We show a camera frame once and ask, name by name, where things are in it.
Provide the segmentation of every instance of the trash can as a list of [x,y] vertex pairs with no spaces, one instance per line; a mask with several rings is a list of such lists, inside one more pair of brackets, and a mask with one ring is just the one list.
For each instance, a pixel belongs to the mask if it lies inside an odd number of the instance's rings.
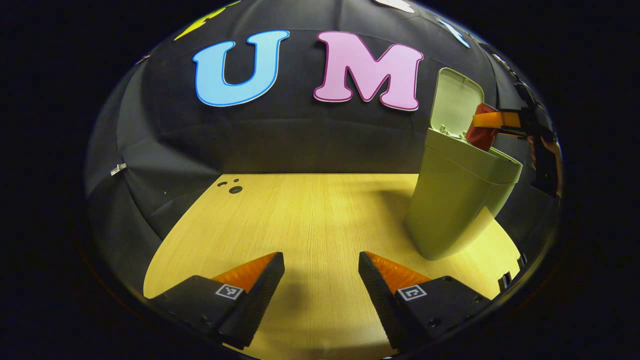
[[420,174],[404,221],[427,260],[446,258],[476,239],[520,178],[517,160],[466,141],[481,102],[484,92],[478,84],[452,69],[440,69]]

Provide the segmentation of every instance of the open lid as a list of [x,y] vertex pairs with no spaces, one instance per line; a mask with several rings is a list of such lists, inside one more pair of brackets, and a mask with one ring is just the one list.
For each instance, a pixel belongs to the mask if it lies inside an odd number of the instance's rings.
[[440,69],[429,121],[431,129],[456,138],[463,136],[482,102],[484,92],[480,85],[448,67]]

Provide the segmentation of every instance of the letter m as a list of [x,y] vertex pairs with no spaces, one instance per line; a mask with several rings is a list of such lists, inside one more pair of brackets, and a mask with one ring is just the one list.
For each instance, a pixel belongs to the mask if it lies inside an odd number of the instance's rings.
[[324,83],[314,91],[320,101],[342,102],[353,96],[347,87],[347,70],[358,88],[360,97],[370,101],[389,78],[387,91],[380,96],[384,105],[413,111],[418,108],[415,86],[418,62],[422,53],[411,47],[394,44],[376,60],[366,45],[352,33],[325,31],[318,39],[326,44],[326,68]]

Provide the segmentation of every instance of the letter u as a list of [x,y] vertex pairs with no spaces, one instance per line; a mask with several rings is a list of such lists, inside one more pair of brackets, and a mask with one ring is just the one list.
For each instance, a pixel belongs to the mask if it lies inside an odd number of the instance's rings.
[[286,30],[265,31],[246,39],[255,45],[255,66],[251,79],[241,84],[225,81],[225,56],[236,43],[221,42],[194,55],[196,62],[196,94],[211,106],[231,106],[251,101],[266,93],[278,75],[280,42],[289,37]]

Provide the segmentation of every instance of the wooden table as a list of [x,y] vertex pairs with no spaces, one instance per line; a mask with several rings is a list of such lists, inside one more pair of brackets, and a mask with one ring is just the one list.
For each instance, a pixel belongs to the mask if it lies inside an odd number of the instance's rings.
[[[145,278],[148,298],[192,275],[213,277],[274,251],[285,273],[245,354],[261,359],[380,359],[388,344],[358,274],[363,250],[430,278],[451,275],[489,299],[518,273],[493,223],[464,251],[427,261],[403,218],[417,174],[225,174],[182,216]],[[239,193],[230,193],[242,186]]]

